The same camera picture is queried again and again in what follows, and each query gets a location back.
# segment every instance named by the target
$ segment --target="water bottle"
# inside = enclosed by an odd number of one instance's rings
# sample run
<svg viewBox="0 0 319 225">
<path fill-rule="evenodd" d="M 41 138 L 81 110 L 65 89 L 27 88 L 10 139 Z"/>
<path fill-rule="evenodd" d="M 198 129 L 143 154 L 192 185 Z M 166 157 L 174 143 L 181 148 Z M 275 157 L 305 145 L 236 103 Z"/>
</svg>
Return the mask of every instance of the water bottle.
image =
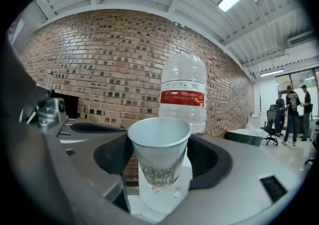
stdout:
<svg viewBox="0 0 319 225">
<path fill-rule="evenodd" d="M 162 72 L 159 116 L 182 119 L 192 133 L 203 133 L 206 85 L 206 67 L 198 56 L 182 52 L 170 57 Z"/>
</svg>

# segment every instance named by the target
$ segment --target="brick wall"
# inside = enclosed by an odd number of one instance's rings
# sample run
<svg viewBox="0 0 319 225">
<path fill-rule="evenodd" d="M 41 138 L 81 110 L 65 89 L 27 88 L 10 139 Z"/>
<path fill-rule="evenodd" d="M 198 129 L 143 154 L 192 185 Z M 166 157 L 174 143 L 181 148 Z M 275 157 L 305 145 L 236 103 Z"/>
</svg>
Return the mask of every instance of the brick wall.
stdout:
<svg viewBox="0 0 319 225">
<path fill-rule="evenodd" d="M 84 12 L 34 34 L 24 30 L 14 46 L 38 83 L 45 85 L 46 72 L 53 69 L 52 87 L 80 98 L 78 116 L 83 119 L 128 129 L 157 116 L 163 64 L 181 51 L 198 55 L 207 66 L 205 133 L 223 136 L 244 127 L 254 107 L 252 83 L 228 55 L 200 34 L 156 15 Z M 137 180 L 136 159 L 125 175 Z"/>
</svg>

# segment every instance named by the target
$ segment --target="person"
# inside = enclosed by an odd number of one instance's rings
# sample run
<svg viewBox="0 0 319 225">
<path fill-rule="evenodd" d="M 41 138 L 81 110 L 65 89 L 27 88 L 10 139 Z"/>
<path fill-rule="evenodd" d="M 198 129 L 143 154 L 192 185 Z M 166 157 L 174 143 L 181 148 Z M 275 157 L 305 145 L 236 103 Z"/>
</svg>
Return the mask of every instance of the person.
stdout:
<svg viewBox="0 0 319 225">
<path fill-rule="evenodd" d="M 305 93 L 305 103 L 303 104 L 304 107 L 304 134 L 302 136 L 301 141 L 307 141 L 307 137 L 309 135 L 309 120 L 310 120 L 310 113 L 312 112 L 312 105 L 311 105 L 311 97 L 309 92 L 307 91 L 306 85 L 301 86 L 302 90 Z"/>
<path fill-rule="evenodd" d="M 285 109 L 285 101 L 284 101 L 284 99 L 282 99 L 282 96 L 283 96 L 283 94 L 281 92 L 278 92 L 278 98 L 276 100 L 276 105 L 278 105 L 280 112 L 282 112 L 281 110 Z M 283 130 L 284 123 L 285 123 L 285 113 L 284 112 L 280 118 L 280 122 L 281 122 L 280 132 L 277 133 L 276 136 L 284 135 L 281 132 Z"/>
<path fill-rule="evenodd" d="M 293 129 L 293 146 L 296 146 L 298 126 L 297 107 L 300 105 L 300 100 L 298 94 L 293 91 L 293 88 L 290 85 L 287 86 L 286 104 L 286 109 L 288 110 L 288 124 L 284 141 L 282 141 L 282 144 L 287 145 L 289 133 L 291 129 Z"/>
</svg>

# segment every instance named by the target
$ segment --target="red label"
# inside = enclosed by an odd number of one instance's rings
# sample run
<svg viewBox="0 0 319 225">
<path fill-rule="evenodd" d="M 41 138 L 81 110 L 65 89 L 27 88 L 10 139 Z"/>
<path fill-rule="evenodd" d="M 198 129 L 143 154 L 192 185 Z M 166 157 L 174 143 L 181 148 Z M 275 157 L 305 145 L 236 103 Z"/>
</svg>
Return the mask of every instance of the red label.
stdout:
<svg viewBox="0 0 319 225">
<path fill-rule="evenodd" d="M 163 91 L 160 95 L 163 104 L 176 104 L 186 106 L 204 106 L 204 93 L 193 91 Z"/>
</svg>

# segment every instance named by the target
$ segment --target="shirt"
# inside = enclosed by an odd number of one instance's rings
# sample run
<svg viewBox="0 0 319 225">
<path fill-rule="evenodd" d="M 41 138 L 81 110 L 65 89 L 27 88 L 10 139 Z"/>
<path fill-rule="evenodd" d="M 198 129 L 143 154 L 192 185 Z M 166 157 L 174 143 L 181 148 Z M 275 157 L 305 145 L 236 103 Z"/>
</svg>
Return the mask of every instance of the shirt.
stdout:
<svg viewBox="0 0 319 225">
<path fill-rule="evenodd" d="M 294 91 L 290 91 L 286 96 L 286 104 L 288 107 L 288 115 L 298 115 L 297 106 L 300 105 L 298 94 Z"/>
<path fill-rule="evenodd" d="M 309 103 L 309 104 L 311 103 L 311 97 L 308 91 L 306 92 L 306 95 L 305 95 L 305 103 Z M 304 107 L 304 113 L 311 113 L 311 105 Z"/>
<path fill-rule="evenodd" d="M 278 98 L 278 99 L 276 100 L 276 105 L 278 105 L 279 108 L 284 107 L 284 106 L 285 106 L 285 101 L 284 101 L 284 99 Z"/>
</svg>

